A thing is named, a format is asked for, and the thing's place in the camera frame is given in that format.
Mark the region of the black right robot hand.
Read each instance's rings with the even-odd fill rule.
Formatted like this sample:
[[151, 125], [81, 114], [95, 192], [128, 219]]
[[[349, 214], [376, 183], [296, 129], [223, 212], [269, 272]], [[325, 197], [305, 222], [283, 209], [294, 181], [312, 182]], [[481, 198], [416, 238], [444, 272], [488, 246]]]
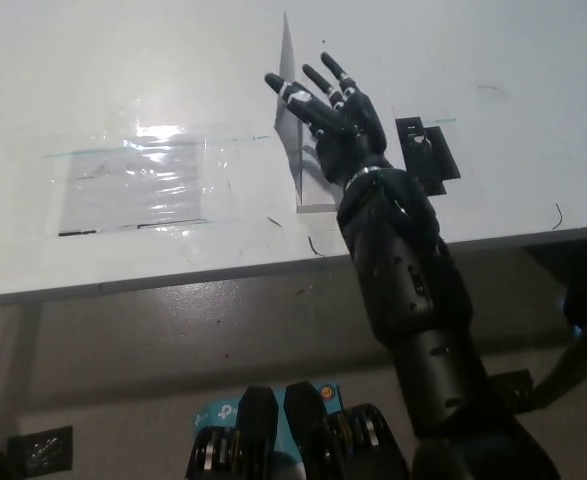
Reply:
[[308, 64], [303, 73], [326, 96], [318, 98], [297, 81], [275, 73], [264, 76], [285, 108], [302, 122], [316, 142], [316, 155], [325, 179], [345, 189], [364, 169], [386, 169], [387, 140], [381, 120], [370, 98], [328, 53], [323, 65], [337, 80], [332, 85]]

